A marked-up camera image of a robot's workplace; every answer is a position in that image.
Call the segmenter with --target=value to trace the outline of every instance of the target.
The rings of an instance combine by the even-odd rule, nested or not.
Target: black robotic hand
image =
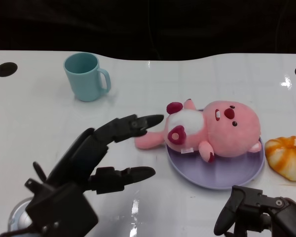
[[[247,237],[247,231],[268,229],[273,237],[296,237],[296,203],[289,198],[267,197],[262,192],[233,186],[231,196],[217,219],[214,234]],[[234,233],[227,232],[234,223]]]
[[[98,217],[83,195],[123,191],[124,186],[145,180],[155,174],[151,167],[97,168],[111,142],[142,136],[146,129],[159,124],[163,115],[137,118],[131,115],[114,119],[97,130],[85,130],[72,144],[48,177],[36,162],[34,169],[42,181],[29,179],[25,186],[34,193],[26,212],[32,224],[25,229],[7,232],[0,237],[39,233],[43,237],[84,237],[97,223]]]

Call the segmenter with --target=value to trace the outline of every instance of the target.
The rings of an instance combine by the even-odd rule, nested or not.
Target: lavender plate
[[[213,163],[205,162],[199,152],[181,154],[167,151],[173,167],[187,180],[208,189],[226,190],[233,185],[243,186],[261,172],[264,165],[264,145],[257,153],[247,152],[234,158],[215,155]]]

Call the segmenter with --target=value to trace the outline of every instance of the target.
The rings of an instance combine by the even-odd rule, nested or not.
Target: white table
[[[162,113],[173,101],[194,100],[199,108],[234,100],[259,115],[262,139],[296,135],[296,55],[225,54],[182,62],[124,61],[99,56],[112,81],[108,96],[76,100],[63,70],[74,52],[0,51],[0,64],[14,62],[15,74],[0,78],[0,233],[13,207],[38,180],[32,162],[48,174],[84,129],[136,113]],[[152,130],[161,130],[164,123]],[[213,237],[229,191],[200,188],[181,177],[164,148],[140,151],[132,139],[110,145],[100,166],[151,166],[156,175],[125,191],[85,195],[99,215],[89,237]],[[249,187],[270,197],[296,201],[296,183],[268,165]],[[270,232],[250,237],[269,237]]]

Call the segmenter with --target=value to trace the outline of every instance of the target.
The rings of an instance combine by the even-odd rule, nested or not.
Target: teal mug
[[[71,55],[65,60],[64,69],[71,89],[81,101],[96,100],[111,89],[109,73],[100,68],[99,59],[94,54],[76,53]],[[100,73],[105,77],[106,89],[102,87]]]

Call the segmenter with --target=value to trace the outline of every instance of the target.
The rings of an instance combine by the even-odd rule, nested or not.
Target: orange bread roll
[[[267,141],[265,156],[273,170],[288,180],[296,181],[296,136]]]

